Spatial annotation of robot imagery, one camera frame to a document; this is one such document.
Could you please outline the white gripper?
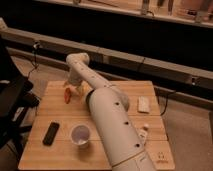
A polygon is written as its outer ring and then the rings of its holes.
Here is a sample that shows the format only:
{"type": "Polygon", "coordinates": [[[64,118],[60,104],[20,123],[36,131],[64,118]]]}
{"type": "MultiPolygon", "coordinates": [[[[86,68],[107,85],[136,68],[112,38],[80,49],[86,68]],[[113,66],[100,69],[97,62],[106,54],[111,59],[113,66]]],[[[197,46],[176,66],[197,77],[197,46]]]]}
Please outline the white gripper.
{"type": "Polygon", "coordinates": [[[69,86],[69,83],[73,86],[77,86],[75,89],[79,95],[83,95],[84,89],[82,84],[82,77],[76,71],[70,71],[68,76],[68,81],[64,82],[64,87],[69,86]]]}

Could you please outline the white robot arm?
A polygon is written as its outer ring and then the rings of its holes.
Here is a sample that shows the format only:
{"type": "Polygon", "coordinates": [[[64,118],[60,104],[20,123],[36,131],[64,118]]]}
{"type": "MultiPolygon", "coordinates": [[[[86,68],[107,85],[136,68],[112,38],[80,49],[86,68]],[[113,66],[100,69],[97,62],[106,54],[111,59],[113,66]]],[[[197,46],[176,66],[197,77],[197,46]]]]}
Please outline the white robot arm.
{"type": "Polygon", "coordinates": [[[128,117],[129,98],[115,84],[92,70],[87,53],[69,54],[68,83],[83,81],[92,90],[86,103],[102,141],[112,171],[157,171],[143,141],[128,117]]]}

